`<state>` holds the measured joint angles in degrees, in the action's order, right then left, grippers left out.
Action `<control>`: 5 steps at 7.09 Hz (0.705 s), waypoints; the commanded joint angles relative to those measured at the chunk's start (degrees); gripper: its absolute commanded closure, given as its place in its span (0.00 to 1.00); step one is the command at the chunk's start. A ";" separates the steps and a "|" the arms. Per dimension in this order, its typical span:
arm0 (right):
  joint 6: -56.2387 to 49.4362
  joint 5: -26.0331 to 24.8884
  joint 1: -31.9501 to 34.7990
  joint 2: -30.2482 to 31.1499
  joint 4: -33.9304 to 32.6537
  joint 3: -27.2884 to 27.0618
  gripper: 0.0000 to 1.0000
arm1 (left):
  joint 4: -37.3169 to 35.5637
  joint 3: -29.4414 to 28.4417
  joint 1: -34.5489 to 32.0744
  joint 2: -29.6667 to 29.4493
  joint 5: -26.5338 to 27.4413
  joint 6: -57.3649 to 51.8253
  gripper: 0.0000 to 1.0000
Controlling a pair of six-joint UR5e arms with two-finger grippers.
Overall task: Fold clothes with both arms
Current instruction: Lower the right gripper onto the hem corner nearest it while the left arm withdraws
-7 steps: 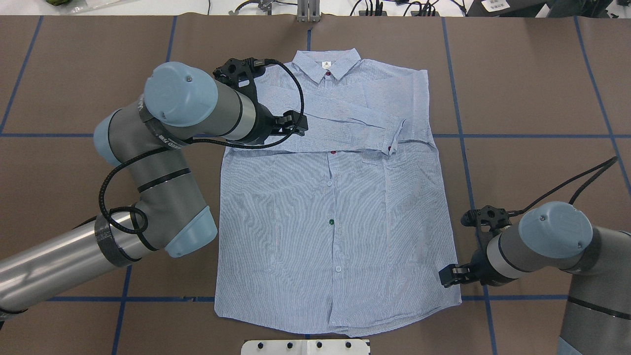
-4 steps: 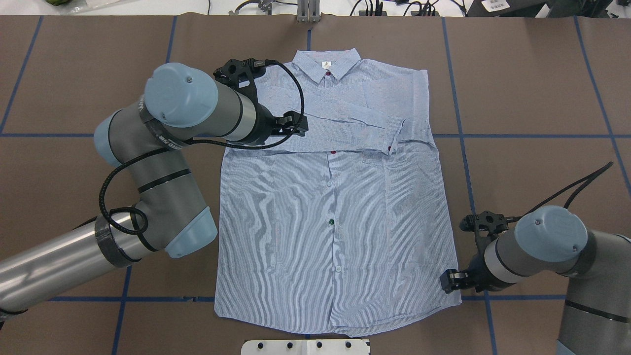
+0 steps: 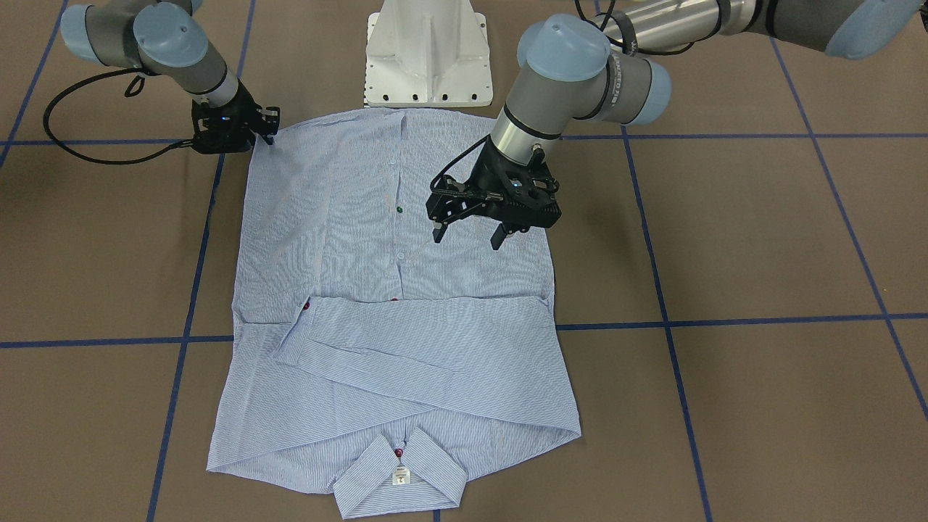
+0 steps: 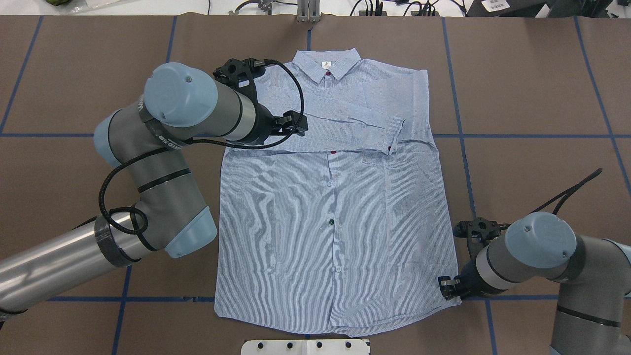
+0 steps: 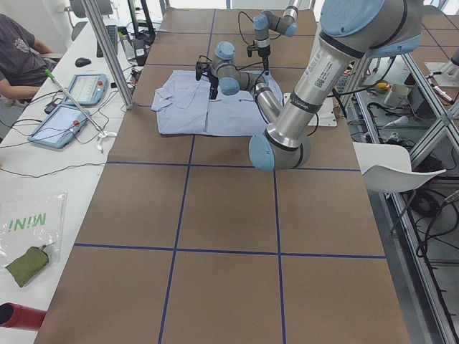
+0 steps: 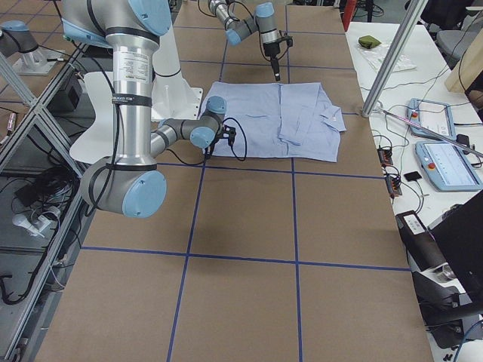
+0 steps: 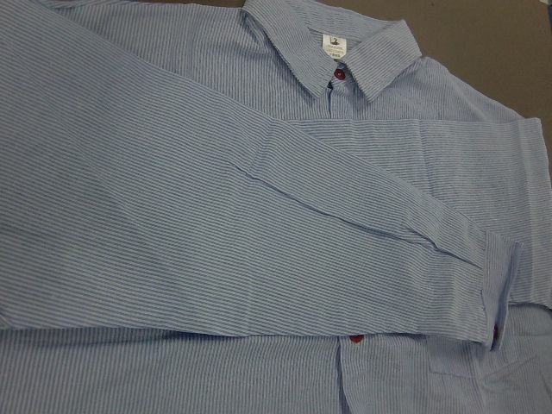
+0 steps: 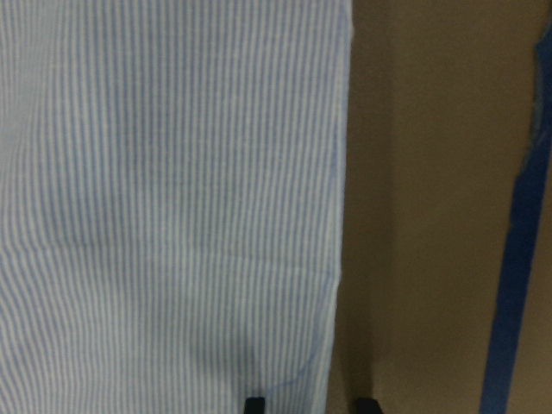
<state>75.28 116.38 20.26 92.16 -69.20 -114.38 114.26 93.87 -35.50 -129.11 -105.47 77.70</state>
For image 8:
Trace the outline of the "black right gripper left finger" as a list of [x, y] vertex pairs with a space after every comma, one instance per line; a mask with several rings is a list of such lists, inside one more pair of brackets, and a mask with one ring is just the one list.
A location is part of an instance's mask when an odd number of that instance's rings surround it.
[[263, 397], [248, 397], [244, 403], [243, 414], [264, 414], [265, 399]]

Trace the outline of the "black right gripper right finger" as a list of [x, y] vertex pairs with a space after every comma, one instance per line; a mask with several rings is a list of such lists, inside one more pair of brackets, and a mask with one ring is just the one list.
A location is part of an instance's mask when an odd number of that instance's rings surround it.
[[358, 398], [355, 400], [356, 414], [383, 414], [379, 402], [373, 398]]

